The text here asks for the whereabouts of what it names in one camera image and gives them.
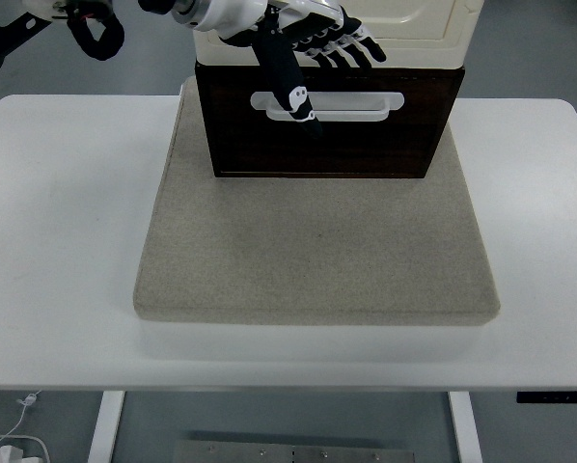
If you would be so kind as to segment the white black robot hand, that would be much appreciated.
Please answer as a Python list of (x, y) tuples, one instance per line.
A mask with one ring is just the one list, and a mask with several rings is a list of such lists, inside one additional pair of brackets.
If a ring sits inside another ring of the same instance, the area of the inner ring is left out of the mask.
[(252, 48), (280, 106), (314, 138), (322, 128), (296, 55), (322, 68), (349, 68), (346, 56), (360, 68), (386, 61), (364, 23), (337, 1), (185, 1), (173, 15), (230, 46)]

